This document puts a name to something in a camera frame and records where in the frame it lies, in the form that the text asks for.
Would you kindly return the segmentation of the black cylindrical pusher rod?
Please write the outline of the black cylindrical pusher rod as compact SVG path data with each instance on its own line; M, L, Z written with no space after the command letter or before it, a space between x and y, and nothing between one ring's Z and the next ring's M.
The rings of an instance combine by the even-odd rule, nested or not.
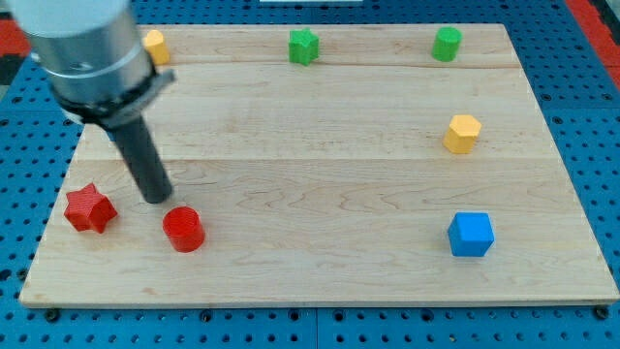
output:
M128 167L143 199L160 204L172 194L172 185L141 114L108 132Z

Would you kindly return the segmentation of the yellow block behind arm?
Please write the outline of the yellow block behind arm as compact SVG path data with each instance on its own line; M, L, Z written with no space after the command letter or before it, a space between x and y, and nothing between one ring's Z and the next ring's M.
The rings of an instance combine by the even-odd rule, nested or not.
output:
M171 61L166 38L161 31L149 30L142 39L142 43L155 65L166 65Z

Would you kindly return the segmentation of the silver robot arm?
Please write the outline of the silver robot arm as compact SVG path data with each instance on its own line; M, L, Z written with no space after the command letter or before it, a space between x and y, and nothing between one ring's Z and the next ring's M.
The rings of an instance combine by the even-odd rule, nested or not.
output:
M171 182L141 113L175 76L157 71L130 1L7 0L6 5L65 115L105 130L143 199L165 201Z

